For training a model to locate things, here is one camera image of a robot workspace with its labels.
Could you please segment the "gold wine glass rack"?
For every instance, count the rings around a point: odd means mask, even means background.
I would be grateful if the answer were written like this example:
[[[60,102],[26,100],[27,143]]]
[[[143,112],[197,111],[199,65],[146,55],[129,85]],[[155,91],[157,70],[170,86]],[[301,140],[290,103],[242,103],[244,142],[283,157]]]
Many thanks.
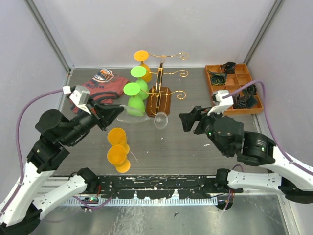
[[[175,72],[164,72],[164,62],[165,59],[168,57],[177,57],[179,56],[181,60],[187,60],[188,54],[186,52],[180,52],[175,55],[153,55],[148,52],[149,56],[152,57],[159,57],[160,58],[160,65],[157,69],[157,72],[149,72],[149,74],[156,74],[157,75],[157,81],[156,85],[152,86],[152,88],[146,92],[143,91],[145,94],[148,94],[148,102],[146,105],[146,113],[150,117],[155,117],[158,113],[164,112],[165,114],[169,114],[170,107],[171,107],[171,97],[172,94],[176,94],[177,99],[183,100],[186,98],[186,92],[182,90],[176,90],[172,92],[168,87],[163,87],[163,76],[164,75],[174,75],[176,73],[179,73],[180,77],[185,78],[188,76],[188,71],[186,70],[178,70]]]

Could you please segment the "green goblet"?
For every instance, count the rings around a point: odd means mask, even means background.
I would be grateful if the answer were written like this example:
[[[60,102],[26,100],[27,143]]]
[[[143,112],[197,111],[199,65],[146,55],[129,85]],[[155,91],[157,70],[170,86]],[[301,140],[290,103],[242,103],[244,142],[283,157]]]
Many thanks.
[[[124,94],[130,97],[128,100],[130,109],[127,112],[134,116],[143,116],[145,112],[144,102],[139,96],[140,91],[140,85],[135,82],[130,82],[123,88]]]
[[[147,70],[143,66],[135,66],[130,71],[131,75],[135,77],[136,83],[140,86],[140,91],[138,93],[138,96],[145,100],[148,98],[149,94],[147,93],[149,91],[148,84],[143,80],[143,77],[146,75]]]

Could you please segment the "green goblet front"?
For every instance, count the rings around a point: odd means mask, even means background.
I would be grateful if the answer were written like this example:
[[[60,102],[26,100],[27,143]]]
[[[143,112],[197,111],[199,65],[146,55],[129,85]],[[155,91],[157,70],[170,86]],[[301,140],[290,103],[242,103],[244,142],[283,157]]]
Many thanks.
[[[138,96],[145,100],[148,98],[149,94],[147,93],[149,91],[148,84],[143,80],[143,77],[146,75],[147,70],[143,66],[135,66],[130,71],[131,75],[135,77],[136,83],[140,86],[140,91],[138,93]]]

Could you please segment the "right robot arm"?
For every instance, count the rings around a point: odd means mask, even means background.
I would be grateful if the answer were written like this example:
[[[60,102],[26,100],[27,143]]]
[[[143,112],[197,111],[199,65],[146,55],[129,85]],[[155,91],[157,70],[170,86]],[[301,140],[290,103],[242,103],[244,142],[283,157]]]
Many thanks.
[[[259,174],[220,168],[214,181],[218,192],[260,189],[281,193],[296,203],[312,203],[313,168],[291,156],[284,156],[271,138],[245,131],[243,123],[201,106],[194,107],[189,113],[180,113],[179,118],[184,132],[191,131],[197,122],[194,134],[206,134],[223,156],[236,157],[240,163],[268,170],[266,174]]]

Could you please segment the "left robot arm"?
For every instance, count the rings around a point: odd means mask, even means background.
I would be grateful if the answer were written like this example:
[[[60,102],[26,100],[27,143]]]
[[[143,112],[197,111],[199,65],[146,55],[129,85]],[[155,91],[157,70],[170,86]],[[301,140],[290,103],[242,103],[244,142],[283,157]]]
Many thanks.
[[[124,111],[124,107],[119,104],[101,105],[93,100],[88,101],[87,107],[89,111],[83,111],[72,120],[56,109],[47,110],[41,115],[35,126],[41,135],[27,155],[22,182],[2,204],[2,235],[28,235],[66,199],[83,192],[96,192],[98,178],[85,167],[55,190],[37,196],[42,185],[69,155],[67,147],[75,146],[95,126],[102,131],[106,130]]]

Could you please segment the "clear wine glass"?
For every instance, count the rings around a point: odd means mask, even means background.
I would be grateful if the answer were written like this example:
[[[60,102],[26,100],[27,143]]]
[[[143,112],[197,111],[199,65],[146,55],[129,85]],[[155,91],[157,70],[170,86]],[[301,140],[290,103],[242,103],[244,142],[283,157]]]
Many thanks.
[[[146,112],[141,111],[137,108],[120,105],[124,108],[124,111],[118,115],[116,118],[117,121],[129,124],[137,124],[145,121],[153,120],[154,126],[157,129],[164,129],[168,125],[168,115],[164,112],[159,112],[154,117],[150,117]]]

